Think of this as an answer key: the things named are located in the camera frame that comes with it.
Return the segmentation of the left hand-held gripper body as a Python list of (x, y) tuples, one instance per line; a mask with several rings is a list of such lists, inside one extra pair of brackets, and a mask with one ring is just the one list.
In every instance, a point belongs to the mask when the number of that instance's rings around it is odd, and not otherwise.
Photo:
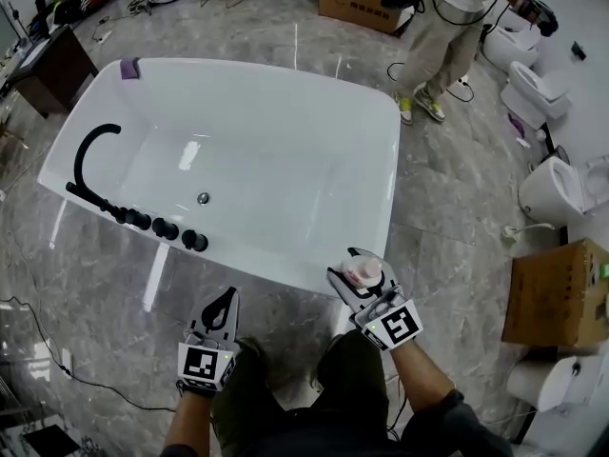
[(238, 344), (190, 333), (178, 346), (178, 377), (189, 387), (221, 391), (236, 366)]

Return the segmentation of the person's right forearm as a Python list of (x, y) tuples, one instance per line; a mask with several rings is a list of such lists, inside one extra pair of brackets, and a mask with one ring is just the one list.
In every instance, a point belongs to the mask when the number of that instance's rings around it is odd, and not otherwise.
[(391, 349), (390, 354), (414, 413), (438, 405), (456, 388), (414, 340)]

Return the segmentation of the person's dark trousers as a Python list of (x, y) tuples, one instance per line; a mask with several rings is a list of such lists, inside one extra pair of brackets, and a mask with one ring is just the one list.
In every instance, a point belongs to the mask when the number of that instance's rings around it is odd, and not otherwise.
[(335, 337), (319, 365), (310, 407), (283, 409), (266, 381), (265, 355), (240, 342), (236, 368), (211, 414), (222, 457), (405, 457), (387, 437), (379, 351), (358, 331)]

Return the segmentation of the white bathtub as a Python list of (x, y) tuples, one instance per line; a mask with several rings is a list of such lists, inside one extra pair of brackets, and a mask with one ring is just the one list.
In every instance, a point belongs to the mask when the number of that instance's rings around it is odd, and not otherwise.
[[(349, 248), (383, 254), (401, 119), (384, 93), (334, 77), (216, 59), (141, 58), (138, 80), (119, 61), (91, 82), (40, 169), (67, 189), (75, 161), (117, 208), (208, 239), (201, 257), (247, 274), (330, 294), (325, 273)], [(197, 196), (207, 192), (206, 205)]]

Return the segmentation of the dark wooden table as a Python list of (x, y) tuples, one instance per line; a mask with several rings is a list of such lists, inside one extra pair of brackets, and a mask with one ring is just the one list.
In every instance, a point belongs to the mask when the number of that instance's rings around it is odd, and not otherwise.
[(47, 119), (69, 114), (78, 90), (98, 73), (72, 28), (63, 26), (28, 53), (9, 76), (8, 86)]

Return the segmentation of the white toilet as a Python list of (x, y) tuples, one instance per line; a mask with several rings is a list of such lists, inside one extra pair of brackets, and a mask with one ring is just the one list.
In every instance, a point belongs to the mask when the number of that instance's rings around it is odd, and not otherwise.
[(524, 179), (518, 200), (538, 223), (564, 228), (582, 221), (609, 202), (609, 154), (579, 167), (551, 156)]
[(571, 355), (557, 361), (523, 359), (506, 382), (507, 392), (539, 412), (562, 405), (589, 406), (609, 381), (609, 354)]
[(552, 70), (539, 76), (523, 63), (513, 61), (500, 99), (530, 128), (540, 129), (548, 119), (560, 119), (570, 110), (569, 90), (564, 70)]
[(508, 73), (512, 62), (531, 68), (539, 57), (541, 40), (537, 26), (508, 11), (489, 32), (482, 45), (484, 56), (497, 68)]

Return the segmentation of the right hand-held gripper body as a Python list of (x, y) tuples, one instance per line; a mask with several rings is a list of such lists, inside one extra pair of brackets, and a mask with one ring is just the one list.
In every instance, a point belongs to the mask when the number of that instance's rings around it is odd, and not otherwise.
[(392, 350), (423, 331), (413, 300), (398, 291), (387, 292), (378, 301), (352, 316), (362, 335), (380, 350)]

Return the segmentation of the person's left forearm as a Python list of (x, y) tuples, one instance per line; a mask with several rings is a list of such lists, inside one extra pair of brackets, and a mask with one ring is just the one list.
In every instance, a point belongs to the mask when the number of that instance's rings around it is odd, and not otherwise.
[(211, 402), (196, 392), (183, 393), (160, 457), (209, 457)]

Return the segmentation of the person's dark top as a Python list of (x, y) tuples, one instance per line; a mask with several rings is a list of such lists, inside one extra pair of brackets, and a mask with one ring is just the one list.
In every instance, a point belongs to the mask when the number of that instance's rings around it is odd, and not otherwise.
[(514, 457), (510, 445), (481, 424), (452, 390), (413, 414), (401, 439), (347, 426), (303, 427), (273, 438), (267, 457)]

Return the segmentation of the black faucet knob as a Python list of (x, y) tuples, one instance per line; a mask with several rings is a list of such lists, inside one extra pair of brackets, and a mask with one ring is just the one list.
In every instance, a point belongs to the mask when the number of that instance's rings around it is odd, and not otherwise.
[(116, 208), (113, 216), (119, 224), (129, 224), (140, 230), (148, 230), (151, 227), (151, 218), (136, 209)]
[(182, 243), (186, 249), (203, 252), (208, 247), (208, 239), (193, 229), (187, 229), (182, 233)]
[(180, 234), (180, 230), (175, 224), (161, 217), (156, 218), (151, 227), (157, 237), (165, 238), (168, 241), (176, 240)]

